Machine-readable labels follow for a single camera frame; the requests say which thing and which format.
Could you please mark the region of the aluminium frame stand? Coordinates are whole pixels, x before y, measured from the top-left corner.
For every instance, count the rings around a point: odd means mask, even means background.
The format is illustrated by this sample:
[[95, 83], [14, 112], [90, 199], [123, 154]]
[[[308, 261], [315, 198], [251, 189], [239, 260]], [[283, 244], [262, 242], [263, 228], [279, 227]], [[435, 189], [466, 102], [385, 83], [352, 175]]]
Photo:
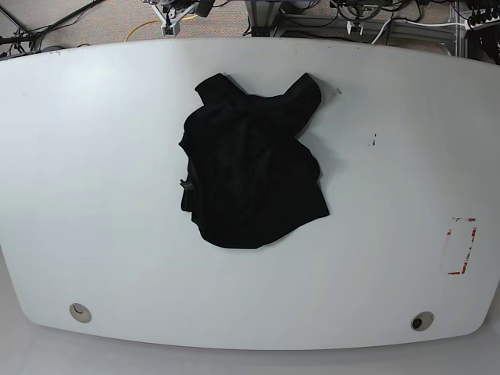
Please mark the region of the aluminium frame stand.
[[244, 1], [251, 37], [270, 37], [277, 28], [277, 15], [282, 1]]

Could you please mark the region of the white power strip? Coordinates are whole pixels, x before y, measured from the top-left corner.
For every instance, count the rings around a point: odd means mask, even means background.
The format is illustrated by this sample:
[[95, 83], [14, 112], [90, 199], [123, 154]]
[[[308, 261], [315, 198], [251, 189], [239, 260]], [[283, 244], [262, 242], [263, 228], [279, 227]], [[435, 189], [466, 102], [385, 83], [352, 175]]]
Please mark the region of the white power strip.
[[486, 27], [499, 25], [499, 7], [477, 9], [472, 11], [466, 21], [467, 30], [480, 30]]

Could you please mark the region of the red tape rectangle marking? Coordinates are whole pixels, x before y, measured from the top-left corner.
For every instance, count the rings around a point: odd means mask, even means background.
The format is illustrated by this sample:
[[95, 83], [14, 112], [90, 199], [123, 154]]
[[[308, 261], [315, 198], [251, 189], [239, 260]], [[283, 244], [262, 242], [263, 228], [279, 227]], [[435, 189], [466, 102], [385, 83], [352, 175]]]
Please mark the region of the red tape rectangle marking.
[[466, 272], [477, 233], [477, 219], [452, 217], [446, 237], [442, 266], [448, 276]]

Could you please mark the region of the black T-shirt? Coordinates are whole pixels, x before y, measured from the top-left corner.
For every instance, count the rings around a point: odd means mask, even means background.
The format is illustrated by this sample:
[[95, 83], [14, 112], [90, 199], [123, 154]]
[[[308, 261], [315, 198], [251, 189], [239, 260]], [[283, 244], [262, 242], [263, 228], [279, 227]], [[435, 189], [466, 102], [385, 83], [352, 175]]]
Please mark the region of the black T-shirt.
[[180, 140], [181, 208], [205, 241], [257, 249], [328, 215], [320, 165], [298, 139], [322, 102], [310, 75], [273, 97], [250, 95], [221, 73], [196, 92], [202, 106]]

